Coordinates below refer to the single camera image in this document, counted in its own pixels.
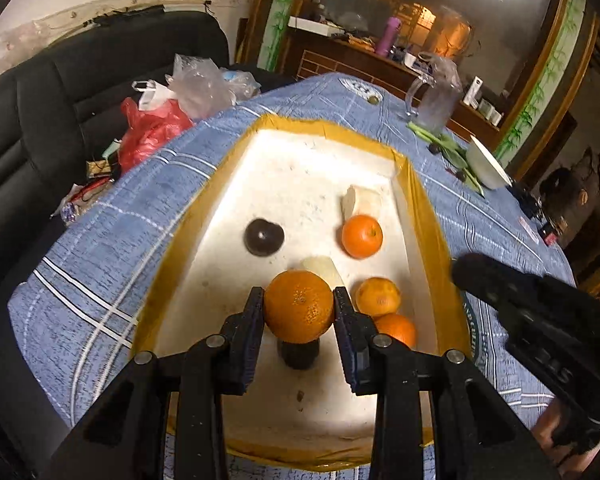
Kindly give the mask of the green leafy vegetable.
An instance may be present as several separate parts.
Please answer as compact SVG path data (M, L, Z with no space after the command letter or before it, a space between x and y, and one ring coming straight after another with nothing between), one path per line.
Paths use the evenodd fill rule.
M452 167L452 174L455 176L457 170L464 170L467 177L466 181L463 182L464 185L467 185L468 188L471 188L478 195L484 197L482 185L479 183L474 172L469 168L466 158L466 150L461 148L460 144L446 134L433 134L421 126L414 124L414 122L409 122L407 127L410 128L416 134L416 136L419 137L419 139L424 140L428 145L430 143L438 144L441 148L441 152L439 154Z

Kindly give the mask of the glass pitcher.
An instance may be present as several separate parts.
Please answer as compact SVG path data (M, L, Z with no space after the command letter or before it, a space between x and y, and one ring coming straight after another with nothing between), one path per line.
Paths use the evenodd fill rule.
M442 133L463 93L452 58L424 52L418 56L422 71L405 96L406 117L430 133Z

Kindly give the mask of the black leather sofa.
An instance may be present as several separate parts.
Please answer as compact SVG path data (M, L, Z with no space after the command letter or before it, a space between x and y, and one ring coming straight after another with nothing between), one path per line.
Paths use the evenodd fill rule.
M122 101L161 80L175 55L230 62L204 12L158 8L110 18L0 76L0 292L21 280L64 230L52 217L86 165L124 135Z

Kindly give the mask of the dark plum in tray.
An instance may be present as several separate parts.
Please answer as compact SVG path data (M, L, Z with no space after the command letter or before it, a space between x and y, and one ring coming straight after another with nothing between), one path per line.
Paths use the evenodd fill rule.
M245 228L245 248L254 256L267 257L275 254L283 246L284 240L283 228L262 218L252 220Z

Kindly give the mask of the white bowl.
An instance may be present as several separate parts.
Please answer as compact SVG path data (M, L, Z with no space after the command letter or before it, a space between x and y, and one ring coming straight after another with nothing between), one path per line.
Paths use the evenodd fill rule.
M512 179L500 163L475 136L470 138L466 158L479 182L490 190L512 185Z

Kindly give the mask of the blue plaid tablecloth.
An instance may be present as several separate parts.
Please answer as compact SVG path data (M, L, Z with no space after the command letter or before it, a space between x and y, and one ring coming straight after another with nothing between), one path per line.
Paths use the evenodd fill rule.
M60 419L74 424L129 357L138 310L193 196L264 115L325 119L406 155L453 256L484 252L572 281L558 246L521 223L504 190L472 192L408 128L403 102L343 74L311 77L200 122L122 178L44 252L9 300L16 341Z

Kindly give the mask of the wooden cabinet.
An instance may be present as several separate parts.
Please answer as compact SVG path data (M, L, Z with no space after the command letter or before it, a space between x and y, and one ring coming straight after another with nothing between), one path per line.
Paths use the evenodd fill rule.
M417 73L388 58L352 46L343 40L288 29L280 47L279 73L295 80L327 73L342 73L383 88L404 100ZM470 106L458 103L446 124L462 139L478 138L491 151L504 134Z

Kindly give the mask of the red plastic bag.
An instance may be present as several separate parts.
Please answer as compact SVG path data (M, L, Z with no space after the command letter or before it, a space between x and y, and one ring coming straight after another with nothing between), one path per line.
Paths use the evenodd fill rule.
M166 100L154 110L140 110L135 101L126 98L121 109L128 121L118 151L124 174L193 125L175 100Z

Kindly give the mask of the purple thermos bottle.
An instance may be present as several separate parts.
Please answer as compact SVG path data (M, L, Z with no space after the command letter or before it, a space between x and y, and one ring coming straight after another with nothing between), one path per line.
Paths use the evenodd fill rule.
M384 33L376 44L375 53L386 58L398 38L402 23L400 18L392 16L388 18Z

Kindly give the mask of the pale foam block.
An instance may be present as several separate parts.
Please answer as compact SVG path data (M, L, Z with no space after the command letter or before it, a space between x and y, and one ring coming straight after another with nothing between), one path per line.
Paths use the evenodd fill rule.
M344 221L361 214L378 220L381 208L382 196L378 192L370 188L362 188L362 186L350 185L341 199Z

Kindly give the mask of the snack packets pile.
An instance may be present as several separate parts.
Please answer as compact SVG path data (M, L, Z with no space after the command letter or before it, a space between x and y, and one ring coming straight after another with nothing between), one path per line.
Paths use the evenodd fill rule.
M106 159L86 163L86 182L74 184L69 193L60 201L53 217L61 218L65 226L70 226L85 214L121 176L118 153Z

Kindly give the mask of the orange tangerine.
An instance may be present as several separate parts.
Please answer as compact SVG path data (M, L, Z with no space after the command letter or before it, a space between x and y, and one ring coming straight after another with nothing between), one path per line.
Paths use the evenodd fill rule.
M321 278L306 270L279 273L264 292L264 320L279 340L287 344L308 344L332 326L332 290Z
M341 229L341 245L355 259L365 259L379 252L384 241L379 222L367 214L352 216Z
M362 281L354 294L355 307L372 318L381 318L398 312L401 304L401 292L398 286L388 278L368 278Z

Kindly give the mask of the dark cherry near leaves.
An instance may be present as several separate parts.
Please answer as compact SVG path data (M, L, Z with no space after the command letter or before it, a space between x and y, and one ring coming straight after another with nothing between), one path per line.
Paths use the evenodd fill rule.
M441 152L441 148L438 144L430 143L428 145L428 150L431 154L437 155Z

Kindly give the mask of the clear plastic bag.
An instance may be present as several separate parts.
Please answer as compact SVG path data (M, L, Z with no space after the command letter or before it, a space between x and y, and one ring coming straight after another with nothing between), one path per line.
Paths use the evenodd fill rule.
M173 73L166 76L178 105L195 122L260 94L252 73L219 68L211 58L174 56Z

